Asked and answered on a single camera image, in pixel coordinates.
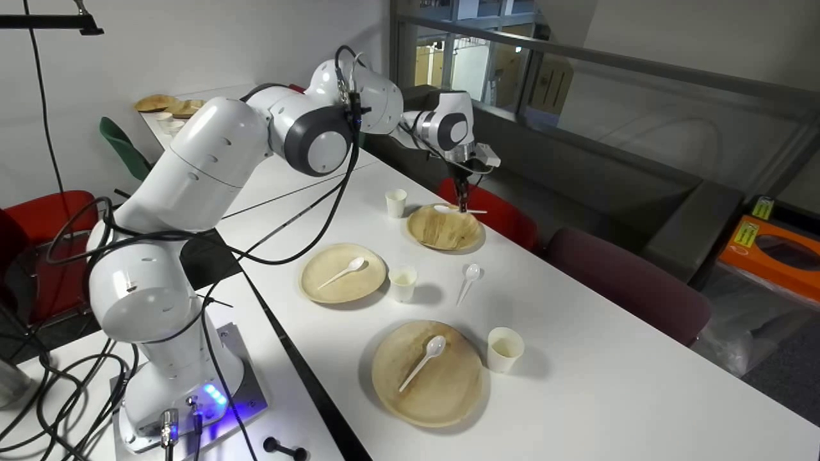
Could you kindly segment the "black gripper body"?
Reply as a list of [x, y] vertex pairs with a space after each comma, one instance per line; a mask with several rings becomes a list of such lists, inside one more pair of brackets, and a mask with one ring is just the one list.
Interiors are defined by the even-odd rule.
[[469, 193], [473, 188], [476, 174], [472, 168], [465, 168], [463, 165], [455, 165], [451, 168], [451, 176], [454, 176], [454, 190], [455, 190], [455, 206], [461, 211], [465, 211], [469, 207]]

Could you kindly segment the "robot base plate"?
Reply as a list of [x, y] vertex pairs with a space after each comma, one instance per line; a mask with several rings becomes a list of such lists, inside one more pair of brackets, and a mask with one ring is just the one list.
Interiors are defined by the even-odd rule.
[[174, 436], [189, 436], [194, 421], [201, 421], [201, 446], [213, 446], [237, 426], [237, 417], [253, 417], [267, 407], [233, 322], [189, 329], [169, 343], [145, 343], [144, 353], [145, 361], [127, 381], [114, 422], [131, 454], [156, 448], [165, 417], [174, 417]]

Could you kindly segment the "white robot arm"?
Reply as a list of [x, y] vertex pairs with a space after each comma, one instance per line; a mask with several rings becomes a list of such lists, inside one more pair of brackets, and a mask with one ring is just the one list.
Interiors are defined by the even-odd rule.
[[201, 312], [180, 254], [201, 230], [260, 225], [247, 193], [273, 161], [329, 176], [359, 136], [405, 136], [449, 161], [473, 142], [472, 98], [443, 90], [419, 110], [401, 90], [354, 60], [323, 61], [303, 90], [264, 85], [244, 98], [206, 99], [171, 138], [139, 190], [94, 225], [105, 254], [86, 290], [99, 329], [145, 355], [126, 390], [119, 421], [151, 436], [165, 421], [215, 422], [244, 381], [244, 361]]

